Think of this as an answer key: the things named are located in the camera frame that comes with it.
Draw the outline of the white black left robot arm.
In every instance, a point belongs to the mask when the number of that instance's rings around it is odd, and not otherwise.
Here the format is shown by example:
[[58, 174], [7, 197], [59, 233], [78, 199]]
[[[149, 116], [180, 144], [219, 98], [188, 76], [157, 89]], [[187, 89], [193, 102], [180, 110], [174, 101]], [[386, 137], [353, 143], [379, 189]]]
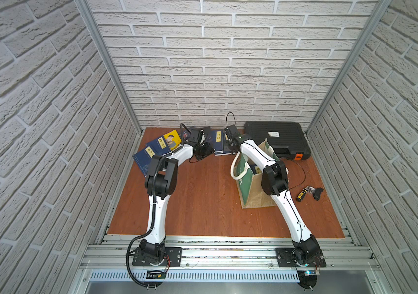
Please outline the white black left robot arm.
[[147, 232], [139, 243], [139, 249], [153, 263], [160, 263], [165, 254], [166, 213], [171, 195], [177, 186], [178, 168], [185, 161], [202, 153], [207, 156], [213, 149], [207, 142], [210, 127], [187, 128], [171, 131], [149, 142], [144, 153], [149, 157], [145, 188], [149, 195], [149, 220]]

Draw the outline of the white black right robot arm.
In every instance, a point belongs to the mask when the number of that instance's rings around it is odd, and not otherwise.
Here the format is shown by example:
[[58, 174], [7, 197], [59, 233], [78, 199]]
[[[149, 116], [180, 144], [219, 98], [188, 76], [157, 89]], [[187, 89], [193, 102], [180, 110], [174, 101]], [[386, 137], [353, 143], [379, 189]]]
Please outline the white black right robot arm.
[[260, 146], [248, 134], [238, 132], [236, 125], [224, 129], [235, 159], [231, 164], [231, 177], [242, 182], [251, 171], [253, 162], [261, 171], [260, 186], [278, 206], [288, 225], [294, 249], [291, 259], [299, 267], [320, 267], [320, 246], [298, 212], [289, 189], [288, 170], [274, 149], [264, 141]]

